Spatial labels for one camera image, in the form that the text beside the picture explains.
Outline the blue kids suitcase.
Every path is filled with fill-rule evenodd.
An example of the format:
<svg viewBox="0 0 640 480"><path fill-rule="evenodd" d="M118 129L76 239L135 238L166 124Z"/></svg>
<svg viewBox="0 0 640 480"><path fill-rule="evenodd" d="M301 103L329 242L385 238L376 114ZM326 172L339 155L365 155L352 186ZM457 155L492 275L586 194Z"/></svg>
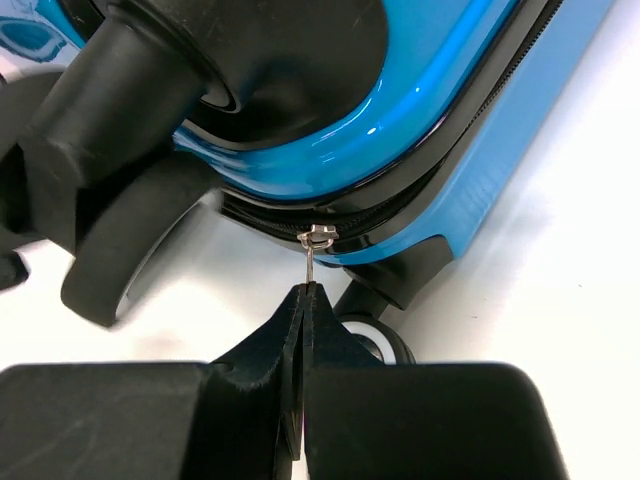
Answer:
<svg viewBox="0 0 640 480"><path fill-rule="evenodd" d="M608 1L5 1L1 247L72 256L104 328L208 210L343 269L380 321L468 248Z"/></svg>

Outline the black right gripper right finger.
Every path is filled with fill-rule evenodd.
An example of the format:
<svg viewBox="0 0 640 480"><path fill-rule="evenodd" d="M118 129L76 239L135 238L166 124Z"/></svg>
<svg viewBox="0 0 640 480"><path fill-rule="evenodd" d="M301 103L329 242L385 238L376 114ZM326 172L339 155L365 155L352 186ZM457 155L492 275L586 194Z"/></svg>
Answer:
<svg viewBox="0 0 640 480"><path fill-rule="evenodd" d="M313 479L563 479L541 395L505 363L387 365L302 294L304 439Z"/></svg>

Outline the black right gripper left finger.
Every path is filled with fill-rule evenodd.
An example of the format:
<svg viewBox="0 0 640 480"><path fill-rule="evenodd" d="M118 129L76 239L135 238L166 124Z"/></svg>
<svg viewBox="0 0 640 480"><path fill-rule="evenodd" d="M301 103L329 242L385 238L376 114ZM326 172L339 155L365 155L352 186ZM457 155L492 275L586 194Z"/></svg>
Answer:
<svg viewBox="0 0 640 480"><path fill-rule="evenodd" d="M306 289L213 362L17 365L1 375L5 479L288 479L301 453Z"/></svg>

